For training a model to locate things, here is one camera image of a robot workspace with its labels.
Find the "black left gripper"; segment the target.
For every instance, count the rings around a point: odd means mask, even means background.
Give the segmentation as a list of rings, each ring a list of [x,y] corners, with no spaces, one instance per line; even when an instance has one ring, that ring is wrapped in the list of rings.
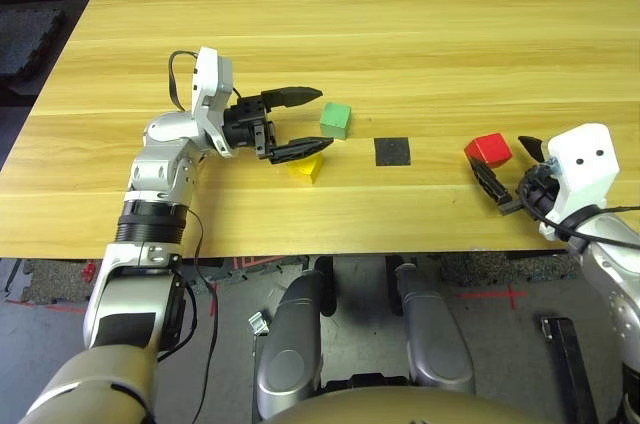
[[[275,107],[304,105],[323,93],[306,86],[289,86],[239,97],[224,113],[223,134],[231,149],[250,147],[259,159],[281,164],[305,159],[330,146],[331,137],[306,137],[276,146],[275,127],[267,114]]]

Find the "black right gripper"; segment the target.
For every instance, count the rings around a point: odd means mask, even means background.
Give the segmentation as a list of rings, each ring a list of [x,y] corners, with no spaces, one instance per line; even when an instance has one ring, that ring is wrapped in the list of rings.
[[[519,136],[518,140],[532,159],[538,163],[544,161],[541,139]],[[548,166],[535,165],[525,172],[518,184],[519,200],[511,195],[484,161],[470,157],[469,164],[477,182],[495,202],[503,216],[519,211],[520,201],[532,218],[546,217],[553,209],[559,192],[559,182],[551,175]]]

